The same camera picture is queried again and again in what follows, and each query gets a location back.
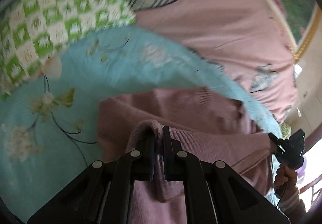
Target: human hand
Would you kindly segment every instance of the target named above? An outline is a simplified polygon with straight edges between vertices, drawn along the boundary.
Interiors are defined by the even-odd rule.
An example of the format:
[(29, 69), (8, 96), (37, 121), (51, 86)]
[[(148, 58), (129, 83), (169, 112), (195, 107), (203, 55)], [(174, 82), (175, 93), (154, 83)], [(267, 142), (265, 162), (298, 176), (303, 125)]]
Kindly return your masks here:
[(277, 175), (274, 181), (274, 190), (287, 183), (286, 191), (281, 198), (281, 202), (289, 199), (297, 191), (297, 173), (290, 169), (285, 163), (281, 163), (280, 168), (276, 171)]

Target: silver screw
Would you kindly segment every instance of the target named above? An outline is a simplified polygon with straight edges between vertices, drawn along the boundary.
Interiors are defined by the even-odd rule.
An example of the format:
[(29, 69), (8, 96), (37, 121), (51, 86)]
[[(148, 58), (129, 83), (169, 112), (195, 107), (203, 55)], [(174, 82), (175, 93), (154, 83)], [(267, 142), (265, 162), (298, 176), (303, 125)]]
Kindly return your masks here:
[(185, 151), (178, 151), (177, 155), (180, 157), (180, 158), (185, 158), (187, 156), (187, 153)]
[(103, 166), (103, 163), (101, 161), (94, 161), (92, 166), (93, 166), (93, 168), (98, 169)]
[(141, 155), (141, 152), (140, 151), (137, 151), (137, 150), (134, 150), (134, 151), (131, 151), (131, 156), (132, 157), (138, 157)]
[(216, 167), (219, 168), (219, 169), (223, 169), (224, 167), (226, 167), (226, 163), (223, 162), (223, 161), (217, 161), (215, 163)]

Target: green checkered pillow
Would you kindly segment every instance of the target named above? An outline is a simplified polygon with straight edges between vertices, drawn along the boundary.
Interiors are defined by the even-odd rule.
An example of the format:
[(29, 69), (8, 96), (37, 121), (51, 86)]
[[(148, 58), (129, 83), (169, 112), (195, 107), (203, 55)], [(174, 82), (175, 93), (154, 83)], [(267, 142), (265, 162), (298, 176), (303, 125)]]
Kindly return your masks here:
[(133, 24), (126, 0), (19, 0), (0, 18), (0, 85), (27, 81), (68, 44), (89, 32)]

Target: striped cuff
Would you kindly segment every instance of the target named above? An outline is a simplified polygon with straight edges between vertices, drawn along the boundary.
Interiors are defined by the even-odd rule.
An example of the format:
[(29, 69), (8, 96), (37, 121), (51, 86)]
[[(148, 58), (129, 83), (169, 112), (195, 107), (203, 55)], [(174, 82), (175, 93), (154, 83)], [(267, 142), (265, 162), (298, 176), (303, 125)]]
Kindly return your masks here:
[(286, 201), (280, 203), (280, 209), (284, 213), (292, 212), (292, 210), (300, 202), (300, 191), (299, 189)]

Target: gold trim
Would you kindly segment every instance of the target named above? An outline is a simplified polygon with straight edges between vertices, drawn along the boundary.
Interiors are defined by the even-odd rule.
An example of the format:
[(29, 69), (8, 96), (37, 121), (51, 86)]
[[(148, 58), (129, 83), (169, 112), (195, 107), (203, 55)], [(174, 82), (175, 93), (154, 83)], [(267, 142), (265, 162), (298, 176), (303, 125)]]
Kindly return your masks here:
[(305, 37), (303, 43), (301, 44), (300, 48), (298, 49), (297, 52), (293, 52), (293, 58), (295, 60), (295, 63), (297, 63), (302, 55), (306, 52), (306, 50), (308, 49), (313, 37), (315, 36), (315, 33), (318, 30), (319, 24), (320, 24), (320, 19), (322, 17), (322, 11), (321, 9), (318, 7), (316, 14), (314, 16), (312, 25), (310, 27), (310, 30), (307, 34), (307, 36)]

